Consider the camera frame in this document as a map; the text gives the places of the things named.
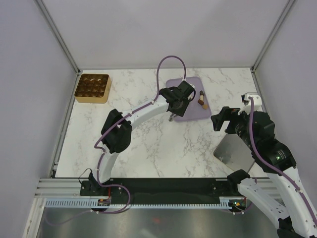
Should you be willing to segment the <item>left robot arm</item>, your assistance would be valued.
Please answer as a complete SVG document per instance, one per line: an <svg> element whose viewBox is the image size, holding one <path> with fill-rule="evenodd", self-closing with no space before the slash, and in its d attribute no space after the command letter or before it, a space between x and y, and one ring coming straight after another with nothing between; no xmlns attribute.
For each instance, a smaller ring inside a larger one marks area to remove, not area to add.
<svg viewBox="0 0 317 238"><path fill-rule="evenodd" d="M95 180L91 184L91 190L96 195L107 193L107 181L110 179L114 163L118 155L129 147L134 129L164 113L171 113L169 121L183 117L195 95L195 86L182 80L177 87L160 89L155 99L137 108L124 112L111 110L102 128L102 135L95 144L96 149L102 150L102 156L94 172Z"/></svg>

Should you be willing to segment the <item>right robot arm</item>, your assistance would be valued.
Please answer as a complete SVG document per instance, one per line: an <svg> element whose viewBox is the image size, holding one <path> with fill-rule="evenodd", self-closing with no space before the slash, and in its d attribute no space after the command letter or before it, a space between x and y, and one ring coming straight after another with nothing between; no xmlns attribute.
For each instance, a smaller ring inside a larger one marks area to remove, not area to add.
<svg viewBox="0 0 317 238"><path fill-rule="evenodd" d="M229 122L228 134L236 134L251 150L252 158L277 188L283 204L267 195L244 170L230 174L226 189L231 195L249 199L274 224L280 238L315 238L317 211L301 182L296 161L289 148L275 138L275 124L269 115L251 108L223 107L211 116L214 131Z"/></svg>

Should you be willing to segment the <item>steel slotted tongs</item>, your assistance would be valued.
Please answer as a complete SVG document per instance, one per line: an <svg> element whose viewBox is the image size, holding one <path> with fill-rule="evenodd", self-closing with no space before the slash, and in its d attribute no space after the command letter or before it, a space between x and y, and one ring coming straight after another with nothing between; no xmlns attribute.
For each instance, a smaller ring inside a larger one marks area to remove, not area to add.
<svg viewBox="0 0 317 238"><path fill-rule="evenodd" d="M172 113L168 119L169 122L173 121L177 117L177 114Z"/></svg>

